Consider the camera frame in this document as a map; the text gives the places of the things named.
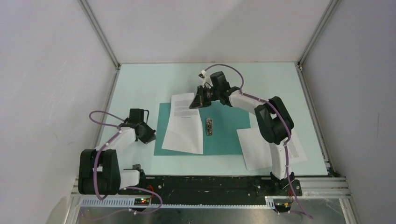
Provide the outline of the teal plastic folder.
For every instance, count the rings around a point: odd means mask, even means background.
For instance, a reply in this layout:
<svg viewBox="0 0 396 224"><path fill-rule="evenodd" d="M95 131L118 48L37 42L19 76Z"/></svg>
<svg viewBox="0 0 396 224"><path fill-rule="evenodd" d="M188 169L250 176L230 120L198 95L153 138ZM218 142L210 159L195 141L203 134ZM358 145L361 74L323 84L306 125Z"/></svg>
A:
<svg viewBox="0 0 396 224"><path fill-rule="evenodd" d="M235 107L213 102L210 107L200 108L199 113L203 124L203 155L240 155L242 154L236 130L251 127L249 112ZM197 156L163 149L163 141L170 116L170 103L159 104L154 156ZM206 135L205 121L213 120L213 135Z"/></svg>

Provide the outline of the printed white paper sheet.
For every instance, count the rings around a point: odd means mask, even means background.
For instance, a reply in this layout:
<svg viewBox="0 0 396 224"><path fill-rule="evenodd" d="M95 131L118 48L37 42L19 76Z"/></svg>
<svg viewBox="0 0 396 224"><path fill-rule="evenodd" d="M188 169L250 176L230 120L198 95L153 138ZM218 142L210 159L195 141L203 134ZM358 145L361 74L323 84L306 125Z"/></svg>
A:
<svg viewBox="0 0 396 224"><path fill-rule="evenodd" d="M162 148L191 154L203 154L203 125L198 109L190 105L194 93L172 95L170 116Z"/></svg>

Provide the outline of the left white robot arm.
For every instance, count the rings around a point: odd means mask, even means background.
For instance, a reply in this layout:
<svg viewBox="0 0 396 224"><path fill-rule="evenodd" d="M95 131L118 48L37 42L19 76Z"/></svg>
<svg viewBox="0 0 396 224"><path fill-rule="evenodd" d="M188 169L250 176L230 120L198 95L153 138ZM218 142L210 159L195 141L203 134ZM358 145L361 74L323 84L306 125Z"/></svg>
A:
<svg viewBox="0 0 396 224"><path fill-rule="evenodd" d="M146 175L139 164L121 168L119 156L132 143L148 144L156 139L156 131L147 122L149 110L132 108L122 123L114 125L116 132L105 143L80 154L78 191L104 200L109 195L143 194L148 188Z"/></svg>

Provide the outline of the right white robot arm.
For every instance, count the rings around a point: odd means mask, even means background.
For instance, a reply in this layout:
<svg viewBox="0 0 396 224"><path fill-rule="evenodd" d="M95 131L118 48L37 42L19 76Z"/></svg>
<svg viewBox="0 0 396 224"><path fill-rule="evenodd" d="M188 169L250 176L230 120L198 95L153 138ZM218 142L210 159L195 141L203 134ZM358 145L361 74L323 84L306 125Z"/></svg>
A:
<svg viewBox="0 0 396 224"><path fill-rule="evenodd" d="M275 96L262 99L244 92L241 87L232 87L222 71L207 76L206 70L203 70L199 78L202 84L197 87L190 108L209 107L212 102L219 101L223 105L240 108L255 115L259 133L269 144L272 190L277 195L284 195L288 191L294 195L295 187L292 183L295 175L290 168L288 150L294 122L281 98Z"/></svg>

